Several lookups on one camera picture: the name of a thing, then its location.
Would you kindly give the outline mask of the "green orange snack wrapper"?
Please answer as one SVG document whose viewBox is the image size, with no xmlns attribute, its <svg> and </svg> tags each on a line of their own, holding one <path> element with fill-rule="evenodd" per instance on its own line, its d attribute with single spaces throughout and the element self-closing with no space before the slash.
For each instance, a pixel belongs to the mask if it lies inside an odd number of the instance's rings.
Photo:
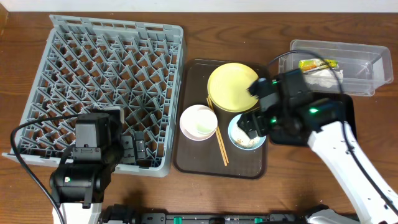
<svg viewBox="0 0 398 224">
<path fill-rule="evenodd" d="M 298 67 L 299 69 L 301 69 L 301 71 L 306 73 L 306 72 L 314 72 L 317 70 L 328 69 L 329 67 L 339 68 L 339 65 L 337 60 L 332 60 L 332 59 L 322 60 L 319 58 L 314 58 L 314 59 L 299 61 Z"/>
</svg>

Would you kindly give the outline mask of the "white napkin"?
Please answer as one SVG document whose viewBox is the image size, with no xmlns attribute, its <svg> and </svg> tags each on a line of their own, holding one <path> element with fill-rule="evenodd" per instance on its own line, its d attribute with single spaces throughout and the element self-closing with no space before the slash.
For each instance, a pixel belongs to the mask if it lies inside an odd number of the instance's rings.
<svg viewBox="0 0 398 224">
<path fill-rule="evenodd" d="M 343 79 L 343 70 L 331 71 L 329 69 L 305 73 L 304 77 L 305 81 L 310 85 L 320 85 L 325 88 L 331 88 L 333 86 L 338 86 L 334 73 L 336 73 L 339 80 Z"/>
</svg>

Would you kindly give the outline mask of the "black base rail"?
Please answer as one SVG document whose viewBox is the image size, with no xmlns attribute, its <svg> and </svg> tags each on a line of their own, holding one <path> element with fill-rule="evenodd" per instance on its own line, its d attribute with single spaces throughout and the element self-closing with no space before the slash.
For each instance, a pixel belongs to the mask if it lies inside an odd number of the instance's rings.
<svg viewBox="0 0 398 224">
<path fill-rule="evenodd" d="M 109 206 L 99 216 L 98 223 L 120 224 L 259 224 L 259 223 L 358 223 L 355 215 L 339 215 L 325 205 L 315 207 L 304 216 L 293 213 L 269 213 L 265 215 L 223 214 L 167 214 L 139 213 L 125 205 Z"/>
</svg>

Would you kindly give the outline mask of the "yellow round plate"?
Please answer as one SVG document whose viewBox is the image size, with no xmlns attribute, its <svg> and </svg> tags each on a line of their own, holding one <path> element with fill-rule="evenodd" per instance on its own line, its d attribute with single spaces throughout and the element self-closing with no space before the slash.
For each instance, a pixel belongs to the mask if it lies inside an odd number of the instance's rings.
<svg viewBox="0 0 398 224">
<path fill-rule="evenodd" d="M 248 92 L 258 78 L 258 74 L 247 65 L 226 63 L 211 73 L 207 84 L 208 96 L 218 108 L 227 112 L 246 111 L 258 102 Z"/>
</svg>

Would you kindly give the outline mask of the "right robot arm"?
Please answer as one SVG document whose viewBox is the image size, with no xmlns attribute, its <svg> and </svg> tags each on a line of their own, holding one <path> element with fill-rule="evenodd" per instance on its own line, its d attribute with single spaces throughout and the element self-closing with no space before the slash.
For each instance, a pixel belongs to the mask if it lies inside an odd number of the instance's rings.
<svg viewBox="0 0 398 224">
<path fill-rule="evenodd" d="M 259 78 L 248 92 L 260 105 L 237 122 L 249 138 L 281 130 L 306 141 L 349 198 L 358 223 L 397 223 L 397 194 L 359 146 L 342 102 L 314 99 L 299 69 Z"/>
</svg>

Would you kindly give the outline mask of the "grey plastic dish rack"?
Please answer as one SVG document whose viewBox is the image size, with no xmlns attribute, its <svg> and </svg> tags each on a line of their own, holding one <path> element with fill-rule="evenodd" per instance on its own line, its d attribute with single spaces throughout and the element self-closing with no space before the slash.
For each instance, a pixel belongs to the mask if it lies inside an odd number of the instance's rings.
<svg viewBox="0 0 398 224">
<path fill-rule="evenodd" d="M 119 174 L 165 177 L 170 171 L 185 61 L 180 26 L 52 15 L 22 114 L 16 144 L 26 163 L 57 167 L 75 142 L 75 116 L 124 109 L 123 136 L 144 133 L 146 158 Z"/>
</svg>

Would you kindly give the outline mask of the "dark brown serving tray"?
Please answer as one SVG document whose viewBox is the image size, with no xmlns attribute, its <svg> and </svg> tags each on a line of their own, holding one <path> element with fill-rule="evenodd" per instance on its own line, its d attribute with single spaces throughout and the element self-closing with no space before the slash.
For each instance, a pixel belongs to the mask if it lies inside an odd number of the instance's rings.
<svg viewBox="0 0 398 224">
<path fill-rule="evenodd" d="M 178 100 L 178 114 L 193 105 L 207 105 L 206 96 L 208 79 L 216 68 L 225 61 L 192 59 L 185 64 L 182 86 Z M 237 179 L 258 179 L 267 169 L 267 143 L 259 148 L 245 151 L 236 147 L 228 136 L 229 122 L 236 113 L 223 111 L 214 107 L 219 119 L 220 131 L 226 148 L 229 164 L 224 165 L 218 140 L 215 135 L 203 140 L 194 141 L 187 138 L 176 127 L 172 162 L 174 167 L 183 173 L 230 177 Z"/>
</svg>

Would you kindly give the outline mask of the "white plastic cup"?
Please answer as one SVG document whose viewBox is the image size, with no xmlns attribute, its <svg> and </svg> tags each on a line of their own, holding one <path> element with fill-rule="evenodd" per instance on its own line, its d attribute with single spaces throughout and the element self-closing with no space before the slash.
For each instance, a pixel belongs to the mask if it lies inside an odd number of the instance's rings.
<svg viewBox="0 0 398 224">
<path fill-rule="evenodd" d="M 198 110 L 196 119 L 195 127 L 201 134 L 210 134 L 217 127 L 217 117 L 211 110 Z"/>
</svg>

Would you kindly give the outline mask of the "clear plastic waste bin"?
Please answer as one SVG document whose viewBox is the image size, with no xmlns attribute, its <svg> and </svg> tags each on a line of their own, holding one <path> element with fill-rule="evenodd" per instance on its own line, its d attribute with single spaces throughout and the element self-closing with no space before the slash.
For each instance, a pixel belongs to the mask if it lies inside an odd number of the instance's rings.
<svg viewBox="0 0 398 224">
<path fill-rule="evenodd" d="M 324 59 L 337 60 L 339 68 L 336 70 L 343 70 L 340 83 L 349 95 L 373 96 L 377 88 L 394 80 L 391 53 L 384 46 L 296 39 L 291 41 L 290 50 L 297 49 L 315 52 Z M 296 69 L 299 61 L 313 58 L 300 53 L 284 56 L 279 59 L 279 73 Z M 338 86 L 308 86 L 317 92 L 340 92 Z"/>
</svg>

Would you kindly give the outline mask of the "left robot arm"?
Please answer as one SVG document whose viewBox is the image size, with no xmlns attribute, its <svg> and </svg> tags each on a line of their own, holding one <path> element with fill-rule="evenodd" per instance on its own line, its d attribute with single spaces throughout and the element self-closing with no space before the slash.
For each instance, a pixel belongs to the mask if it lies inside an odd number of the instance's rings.
<svg viewBox="0 0 398 224">
<path fill-rule="evenodd" d="M 115 205 L 101 218 L 104 192 L 117 165 L 134 163 L 145 156 L 144 134 L 123 136 L 124 111 L 118 106 L 80 114 L 75 143 L 68 146 L 50 176 L 53 214 L 60 223 L 133 223 L 128 208 Z"/>
</svg>

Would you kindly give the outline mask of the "black waste tray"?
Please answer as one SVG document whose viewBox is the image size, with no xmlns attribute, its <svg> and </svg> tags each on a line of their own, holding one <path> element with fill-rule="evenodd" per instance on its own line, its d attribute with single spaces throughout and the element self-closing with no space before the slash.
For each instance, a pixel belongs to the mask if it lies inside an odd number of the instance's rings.
<svg viewBox="0 0 398 224">
<path fill-rule="evenodd" d="M 341 98 L 339 93 L 322 93 L 322 92 L 314 92 L 313 98 L 315 100 L 320 100 L 323 98 L 329 98 L 335 101 L 341 101 L 345 106 L 345 115 L 348 124 L 351 126 L 351 131 L 355 137 L 358 139 L 356 132 L 356 123 L 355 123 L 355 113 L 354 113 L 354 103 L 352 97 L 347 94 Z M 307 140 L 300 139 L 299 137 L 291 136 L 285 133 L 282 129 L 279 129 L 269 135 L 270 142 L 273 144 L 279 145 L 288 145 L 288 146 L 299 146 L 299 147 L 307 147 Z"/>
</svg>

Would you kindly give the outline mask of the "light blue bowl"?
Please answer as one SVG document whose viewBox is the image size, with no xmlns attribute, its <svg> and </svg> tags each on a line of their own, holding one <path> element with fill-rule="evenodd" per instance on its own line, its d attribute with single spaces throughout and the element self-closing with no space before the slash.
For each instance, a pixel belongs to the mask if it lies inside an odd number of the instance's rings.
<svg viewBox="0 0 398 224">
<path fill-rule="evenodd" d="M 236 115 L 228 125 L 228 136 L 231 142 L 238 148 L 245 151 L 252 151 L 262 146 L 266 137 L 255 137 L 250 139 L 248 135 L 238 127 L 238 120 L 241 114 Z"/>
</svg>

